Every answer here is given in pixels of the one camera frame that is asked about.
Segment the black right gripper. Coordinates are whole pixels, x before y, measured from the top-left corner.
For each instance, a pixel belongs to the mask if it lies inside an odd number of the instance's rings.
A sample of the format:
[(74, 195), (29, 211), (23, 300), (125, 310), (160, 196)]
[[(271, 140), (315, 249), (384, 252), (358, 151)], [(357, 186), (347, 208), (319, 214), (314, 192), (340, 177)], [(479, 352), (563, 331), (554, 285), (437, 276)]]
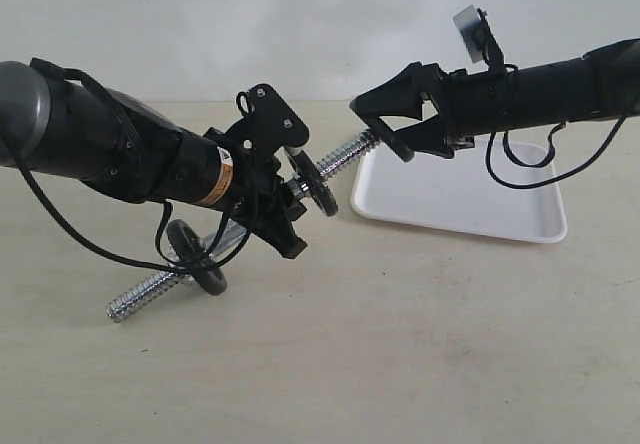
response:
[(422, 119), (430, 101), (437, 114), (393, 130), (411, 150), (444, 159), (478, 135), (502, 130), (509, 121), (515, 71), (469, 74), (444, 72), (436, 63), (411, 62), (383, 84), (357, 95), (349, 104), (361, 119), (395, 116)]

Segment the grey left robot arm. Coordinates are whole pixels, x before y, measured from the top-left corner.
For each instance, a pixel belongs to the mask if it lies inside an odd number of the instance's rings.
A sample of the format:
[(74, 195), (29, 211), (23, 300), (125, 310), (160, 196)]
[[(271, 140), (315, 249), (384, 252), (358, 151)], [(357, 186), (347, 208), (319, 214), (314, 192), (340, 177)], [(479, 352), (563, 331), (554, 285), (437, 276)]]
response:
[(130, 203), (176, 201), (228, 211), (292, 259), (304, 213), (279, 175), (277, 152), (309, 131), (269, 84), (238, 96), (240, 118), (197, 134), (87, 73), (41, 59), (1, 65), (1, 163), (75, 179)]

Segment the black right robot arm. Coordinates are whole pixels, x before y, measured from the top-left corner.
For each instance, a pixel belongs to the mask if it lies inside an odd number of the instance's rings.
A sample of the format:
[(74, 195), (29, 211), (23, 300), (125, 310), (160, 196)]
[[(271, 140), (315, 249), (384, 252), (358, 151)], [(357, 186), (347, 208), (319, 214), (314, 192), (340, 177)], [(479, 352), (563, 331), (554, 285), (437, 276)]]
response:
[(636, 39), (529, 68), (507, 63), (495, 43), (480, 57), (487, 68), (475, 74), (412, 62), (350, 108), (405, 162), (417, 153), (451, 159), (494, 132), (639, 113)]

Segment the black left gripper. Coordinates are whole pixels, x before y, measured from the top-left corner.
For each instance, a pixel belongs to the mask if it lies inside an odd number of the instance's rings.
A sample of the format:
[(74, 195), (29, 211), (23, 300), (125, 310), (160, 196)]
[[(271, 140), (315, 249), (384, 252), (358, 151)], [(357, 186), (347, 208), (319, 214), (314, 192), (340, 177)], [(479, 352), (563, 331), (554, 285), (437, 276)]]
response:
[(228, 210), (240, 224), (254, 224), (254, 234), (283, 258), (296, 258), (307, 242), (293, 222), (306, 207), (279, 175), (276, 152), (287, 145), (284, 131), (265, 126), (209, 128), (204, 137), (216, 146), (215, 180), (202, 196), (202, 206)]

